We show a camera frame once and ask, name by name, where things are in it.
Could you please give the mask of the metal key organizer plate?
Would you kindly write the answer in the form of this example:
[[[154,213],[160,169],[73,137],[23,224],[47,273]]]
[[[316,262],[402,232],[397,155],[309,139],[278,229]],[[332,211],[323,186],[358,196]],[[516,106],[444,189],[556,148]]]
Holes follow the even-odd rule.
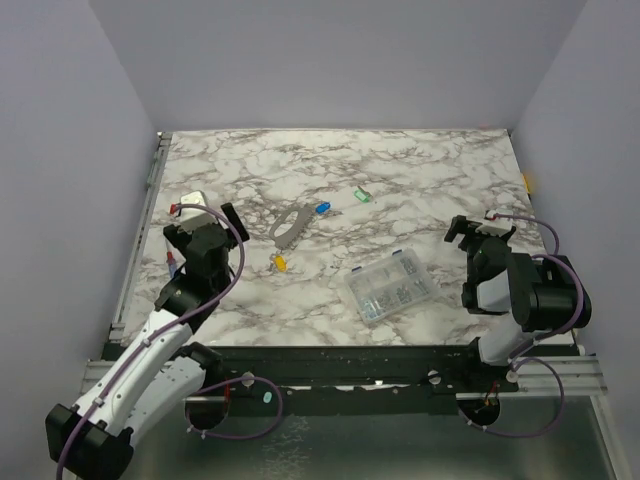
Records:
[[[279,250],[287,249],[302,234],[306,226],[312,220],[314,213],[315,210],[308,205],[293,205],[282,212],[276,218],[268,233],[269,238],[274,242],[275,247]],[[296,216],[293,224],[286,231],[278,234],[277,230],[292,214]]]

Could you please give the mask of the yellow tagged key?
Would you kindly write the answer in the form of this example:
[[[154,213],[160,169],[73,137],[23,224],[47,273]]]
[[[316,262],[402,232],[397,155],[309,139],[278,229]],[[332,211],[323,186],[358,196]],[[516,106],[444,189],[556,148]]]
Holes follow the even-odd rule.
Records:
[[[280,254],[273,254],[269,257],[270,269],[278,272],[286,272],[288,269],[287,262]]]

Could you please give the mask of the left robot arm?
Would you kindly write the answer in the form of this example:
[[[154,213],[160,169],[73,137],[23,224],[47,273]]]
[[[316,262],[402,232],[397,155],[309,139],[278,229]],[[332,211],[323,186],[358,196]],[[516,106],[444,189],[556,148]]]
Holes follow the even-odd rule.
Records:
[[[56,476],[118,479],[147,431],[184,396],[214,392],[221,371],[216,357],[187,340],[237,283],[240,269],[229,253],[249,234],[230,203],[172,206],[177,223],[165,238],[185,259],[182,271],[163,287],[136,339],[70,407],[55,405],[45,419]]]

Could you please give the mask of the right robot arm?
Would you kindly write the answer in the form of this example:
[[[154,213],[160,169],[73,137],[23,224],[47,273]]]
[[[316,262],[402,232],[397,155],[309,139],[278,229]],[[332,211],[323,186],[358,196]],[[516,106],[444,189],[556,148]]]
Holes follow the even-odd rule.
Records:
[[[516,253],[508,241],[516,233],[518,215],[488,211],[481,221],[452,218],[444,240],[457,236],[466,253],[467,278],[461,302],[471,314],[504,316],[502,323],[474,339],[475,357],[459,367],[461,383],[481,391],[496,376],[494,366],[507,366],[539,342],[586,327],[591,299],[568,257]]]

